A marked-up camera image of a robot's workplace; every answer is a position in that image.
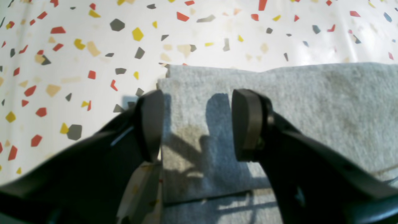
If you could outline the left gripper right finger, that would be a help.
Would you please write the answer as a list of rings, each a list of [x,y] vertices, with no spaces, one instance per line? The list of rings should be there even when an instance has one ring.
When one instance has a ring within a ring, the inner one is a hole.
[[[258,162],[284,224],[396,224],[397,189],[302,134],[249,89],[232,97],[235,155]]]

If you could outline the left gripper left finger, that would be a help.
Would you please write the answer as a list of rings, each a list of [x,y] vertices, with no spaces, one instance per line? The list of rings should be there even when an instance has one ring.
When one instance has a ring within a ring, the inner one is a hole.
[[[30,224],[114,224],[125,188],[155,162],[164,94],[150,91],[101,130],[1,186],[1,214]]]

